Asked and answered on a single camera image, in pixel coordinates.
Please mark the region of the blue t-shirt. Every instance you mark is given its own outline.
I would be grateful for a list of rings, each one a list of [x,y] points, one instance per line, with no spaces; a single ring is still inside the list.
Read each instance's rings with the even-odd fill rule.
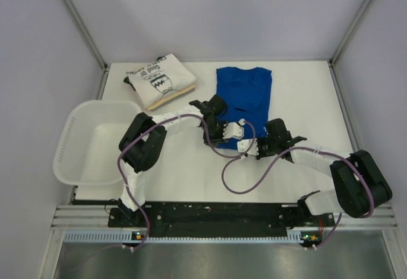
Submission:
[[[227,104],[220,120],[230,123],[244,119],[251,125],[244,126],[244,138],[265,137],[272,91],[272,71],[255,67],[239,69],[223,67],[216,71],[216,95]]]

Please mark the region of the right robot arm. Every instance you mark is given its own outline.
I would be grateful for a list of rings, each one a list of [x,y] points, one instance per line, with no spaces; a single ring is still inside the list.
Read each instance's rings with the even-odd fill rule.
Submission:
[[[393,192],[372,155],[360,149],[338,152],[314,144],[306,137],[293,137],[280,118],[266,123],[266,135],[256,139],[257,159],[274,156],[315,170],[333,182],[332,190],[314,191],[300,198],[297,218],[312,225],[322,214],[345,213],[367,218],[376,207],[389,202]]]

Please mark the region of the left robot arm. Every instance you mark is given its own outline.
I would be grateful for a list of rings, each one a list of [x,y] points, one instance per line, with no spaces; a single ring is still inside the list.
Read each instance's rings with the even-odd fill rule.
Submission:
[[[125,222],[137,226],[143,221],[141,206],[145,202],[145,195],[141,175],[156,164],[165,139],[189,128],[201,128],[204,144],[215,149],[228,141],[224,138],[228,123],[221,120],[227,110],[226,102],[214,95],[208,101],[194,100],[182,109],[167,114],[149,116],[141,112],[136,115],[120,140],[120,155],[116,161],[124,182],[118,208]]]

